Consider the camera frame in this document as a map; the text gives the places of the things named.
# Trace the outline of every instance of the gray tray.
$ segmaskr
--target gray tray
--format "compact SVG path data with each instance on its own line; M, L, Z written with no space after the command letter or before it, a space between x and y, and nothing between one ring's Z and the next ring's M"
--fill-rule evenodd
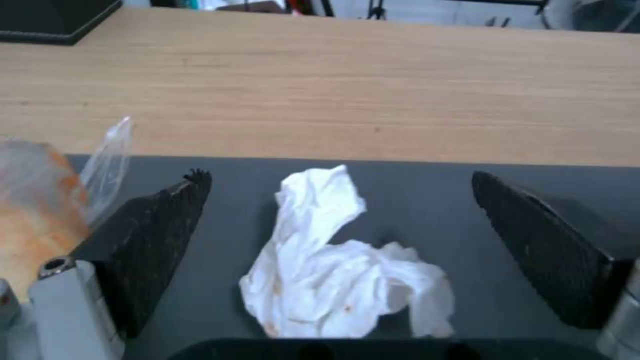
M86 156L70 159L80 167ZM341 163L369 210L333 242L398 241L442 267L456 294L457 338L555 339L593 348L596 332L561 323L527 282L475 204L471 175L485 170L573 197L640 234L640 168L139 157L132 159L119 204L170 186L191 168L211 171L214 182L182 264L125 358L167 358L211 338L265 338L244 310L237 284L269 240L277 211L273 194L293 172ZM409 338L406 312L382 318L370 337Z

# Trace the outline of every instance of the plastic bag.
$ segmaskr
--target plastic bag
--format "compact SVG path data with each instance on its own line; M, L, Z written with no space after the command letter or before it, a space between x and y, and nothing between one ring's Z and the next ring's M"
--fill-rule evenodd
M51 145L0 143L0 276L19 299L27 299L38 267L74 249L113 202L127 172L131 136L125 118L109 129L80 175Z

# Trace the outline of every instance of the orange item in bag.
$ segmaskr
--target orange item in bag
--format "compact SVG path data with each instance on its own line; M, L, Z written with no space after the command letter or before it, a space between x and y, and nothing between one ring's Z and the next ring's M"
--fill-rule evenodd
M87 194L67 159L50 145L0 145L0 277L21 301L40 265L68 254L90 233Z

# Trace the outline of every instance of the wooden tabletop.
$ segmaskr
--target wooden tabletop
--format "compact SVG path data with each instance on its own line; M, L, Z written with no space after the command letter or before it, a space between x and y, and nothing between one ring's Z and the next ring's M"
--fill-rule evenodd
M0 44L0 133L87 153L640 165L640 36L121 9Z

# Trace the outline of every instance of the crumpled paper towel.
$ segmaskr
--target crumpled paper towel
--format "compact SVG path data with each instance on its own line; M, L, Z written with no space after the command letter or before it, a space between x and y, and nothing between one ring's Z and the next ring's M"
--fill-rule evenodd
M328 245L366 211L346 166L293 174L276 200L273 235L240 280L246 310L269 337L361 338L381 315L407 305L414 336L453 333L451 285L414 249L356 240Z

